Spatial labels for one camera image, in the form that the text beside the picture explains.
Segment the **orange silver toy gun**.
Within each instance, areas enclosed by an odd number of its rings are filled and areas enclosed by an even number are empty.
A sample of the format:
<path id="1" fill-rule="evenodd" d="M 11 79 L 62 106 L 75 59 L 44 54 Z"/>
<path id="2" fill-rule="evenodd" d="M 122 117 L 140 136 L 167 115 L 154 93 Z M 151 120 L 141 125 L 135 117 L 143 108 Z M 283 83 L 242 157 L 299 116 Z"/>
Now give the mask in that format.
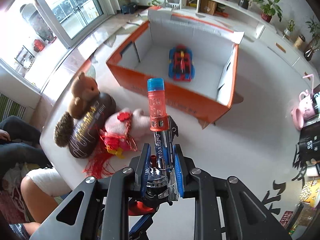
<path id="1" fill-rule="evenodd" d="M 162 78 L 147 81 L 150 130 L 153 134 L 155 154 L 150 156 L 150 172 L 144 197 L 134 196 L 129 200 L 129 215 L 142 216 L 155 213 L 163 203 L 172 204 L 179 198 L 174 168 L 173 138 L 178 128 L 165 106 L 165 87 Z"/>

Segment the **pink plush doll red tassels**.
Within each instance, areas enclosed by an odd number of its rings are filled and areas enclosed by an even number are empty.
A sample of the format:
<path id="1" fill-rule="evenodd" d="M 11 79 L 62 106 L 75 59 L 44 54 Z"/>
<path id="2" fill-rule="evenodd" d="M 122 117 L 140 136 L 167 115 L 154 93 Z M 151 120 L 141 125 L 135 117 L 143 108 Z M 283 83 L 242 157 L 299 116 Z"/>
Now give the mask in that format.
<path id="1" fill-rule="evenodd" d="M 110 159 L 123 159 L 126 152 L 137 152 L 137 141 L 149 133 L 150 117 L 142 109 L 124 108 L 112 114 L 99 131 L 98 144 L 83 172 L 98 179 L 111 176 L 115 169 Z"/>

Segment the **brown oval glasses case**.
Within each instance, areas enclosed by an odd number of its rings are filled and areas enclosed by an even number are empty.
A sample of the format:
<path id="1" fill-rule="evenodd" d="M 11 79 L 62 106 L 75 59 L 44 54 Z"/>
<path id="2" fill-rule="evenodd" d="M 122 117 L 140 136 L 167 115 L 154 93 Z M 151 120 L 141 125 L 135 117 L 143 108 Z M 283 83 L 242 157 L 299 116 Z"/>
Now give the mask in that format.
<path id="1" fill-rule="evenodd" d="M 87 112 L 76 122 L 68 142 L 71 155 L 84 159 L 94 151 L 105 121 L 116 111 L 116 102 L 107 93 L 100 93 L 93 99 Z"/>

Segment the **brown squirrel plush toy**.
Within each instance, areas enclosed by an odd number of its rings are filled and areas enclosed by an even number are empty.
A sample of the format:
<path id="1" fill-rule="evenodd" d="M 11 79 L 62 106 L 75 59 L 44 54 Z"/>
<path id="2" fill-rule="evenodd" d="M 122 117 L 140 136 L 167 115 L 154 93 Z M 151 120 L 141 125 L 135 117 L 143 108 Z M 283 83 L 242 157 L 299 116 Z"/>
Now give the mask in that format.
<path id="1" fill-rule="evenodd" d="M 96 80 L 81 72 L 71 85 L 72 99 L 54 129 L 54 141 L 58 147 L 66 147 L 74 128 L 74 119 L 80 120 L 89 103 L 99 95 Z"/>

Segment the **red blue toy car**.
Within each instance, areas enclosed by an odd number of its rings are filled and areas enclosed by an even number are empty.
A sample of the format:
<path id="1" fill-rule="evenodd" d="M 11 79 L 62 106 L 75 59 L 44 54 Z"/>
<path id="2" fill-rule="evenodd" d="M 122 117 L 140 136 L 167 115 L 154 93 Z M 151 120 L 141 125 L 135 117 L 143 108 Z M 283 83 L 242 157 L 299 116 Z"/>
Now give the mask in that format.
<path id="1" fill-rule="evenodd" d="M 178 45 L 169 51 L 168 76 L 174 81 L 191 82 L 195 76 L 192 51 Z"/>

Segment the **orange cardboard box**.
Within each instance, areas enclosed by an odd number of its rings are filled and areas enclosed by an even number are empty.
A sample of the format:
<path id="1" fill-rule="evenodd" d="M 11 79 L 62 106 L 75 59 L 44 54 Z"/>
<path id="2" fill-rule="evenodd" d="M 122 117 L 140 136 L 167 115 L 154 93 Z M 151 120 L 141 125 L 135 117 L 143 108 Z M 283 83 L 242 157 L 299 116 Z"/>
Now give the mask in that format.
<path id="1" fill-rule="evenodd" d="M 150 9 L 107 60 L 118 83 L 146 95 L 147 81 L 165 83 L 167 105 L 194 116 L 202 127 L 234 104 L 242 31 L 162 9 Z"/>

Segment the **black cup with letters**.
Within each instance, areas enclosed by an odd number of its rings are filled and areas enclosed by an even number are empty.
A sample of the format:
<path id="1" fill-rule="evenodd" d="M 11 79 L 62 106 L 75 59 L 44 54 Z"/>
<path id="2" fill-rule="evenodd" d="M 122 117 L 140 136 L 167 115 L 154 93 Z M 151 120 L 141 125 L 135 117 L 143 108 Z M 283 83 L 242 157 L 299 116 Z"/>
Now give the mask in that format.
<path id="1" fill-rule="evenodd" d="M 311 159 L 319 161 L 319 122 L 303 127 L 298 142 L 298 160 L 304 167 Z"/>

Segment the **seated person in dark clothes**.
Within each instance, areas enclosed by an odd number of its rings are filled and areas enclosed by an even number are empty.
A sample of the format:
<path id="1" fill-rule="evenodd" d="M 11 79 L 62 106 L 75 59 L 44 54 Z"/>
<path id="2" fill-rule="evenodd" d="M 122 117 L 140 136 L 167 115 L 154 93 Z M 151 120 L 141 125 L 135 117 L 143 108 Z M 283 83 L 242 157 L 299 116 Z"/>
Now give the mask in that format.
<path id="1" fill-rule="evenodd" d="M 41 132 L 17 116 L 1 121 L 2 189 L 18 187 L 33 222 L 11 224 L 18 239 L 29 239 L 58 207 L 57 197 L 71 188 L 52 167 L 40 146 Z"/>

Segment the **white tv cabinet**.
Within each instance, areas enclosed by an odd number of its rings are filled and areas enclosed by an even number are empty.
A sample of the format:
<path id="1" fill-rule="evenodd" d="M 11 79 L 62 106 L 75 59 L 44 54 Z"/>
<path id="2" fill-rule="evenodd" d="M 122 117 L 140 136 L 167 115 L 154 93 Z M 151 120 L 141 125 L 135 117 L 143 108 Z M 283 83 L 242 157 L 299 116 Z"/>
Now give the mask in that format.
<path id="1" fill-rule="evenodd" d="M 234 31 L 243 31 L 247 38 L 260 40 L 276 55 L 288 63 L 301 76 L 313 74 L 315 84 L 319 84 L 316 68 L 309 63 L 303 53 L 293 46 L 274 25 L 266 22 L 256 12 L 243 9 L 236 3 L 227 0 L 207 0 L 225 8 L 224 12 L 213 15 L 202 12 L 204 0 L 180 0 L 180 10 L 197 16 L 204 21 L 213 21 Z"/>

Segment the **glass balcony door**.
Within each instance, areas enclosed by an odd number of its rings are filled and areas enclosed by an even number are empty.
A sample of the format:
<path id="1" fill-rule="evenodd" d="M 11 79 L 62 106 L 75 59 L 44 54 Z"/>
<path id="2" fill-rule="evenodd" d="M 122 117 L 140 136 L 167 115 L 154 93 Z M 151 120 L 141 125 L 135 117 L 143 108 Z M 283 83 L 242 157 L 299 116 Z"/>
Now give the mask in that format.
<path id="1" fill-rule="evenodd" d="M 46 23 L 69 49 L 80 42 L 110 13 L 105 0 L 35 0 Z"/>

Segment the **potted plant red pot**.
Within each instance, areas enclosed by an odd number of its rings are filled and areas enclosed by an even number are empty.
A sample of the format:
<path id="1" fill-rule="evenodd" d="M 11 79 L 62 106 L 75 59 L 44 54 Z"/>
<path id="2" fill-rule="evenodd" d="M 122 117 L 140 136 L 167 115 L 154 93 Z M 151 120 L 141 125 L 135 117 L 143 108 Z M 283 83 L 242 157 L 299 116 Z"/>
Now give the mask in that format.
<path id="1" fill-rule="evenodd" d="M 274 15 L 278 16 L 279 22 L 282 21 L 282 9 L 278 5 L 280 0 L 253 0 L 261 9 L 261 18 L 270 23 Z"/>

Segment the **bamboo plant in vase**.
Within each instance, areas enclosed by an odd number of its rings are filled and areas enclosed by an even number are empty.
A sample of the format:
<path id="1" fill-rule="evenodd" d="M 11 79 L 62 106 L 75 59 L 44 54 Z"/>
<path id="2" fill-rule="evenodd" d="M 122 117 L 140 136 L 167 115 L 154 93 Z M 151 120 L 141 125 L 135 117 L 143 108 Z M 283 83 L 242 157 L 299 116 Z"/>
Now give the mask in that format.
<path id="1" fill-rule="evenodd" d="M 312 17 L 306 21 L 306 24 L 312 39 L 304 50 L 304 57 L 307 61 L 311 61 L 314 53 L 319 50 L 319 23 Z"/>

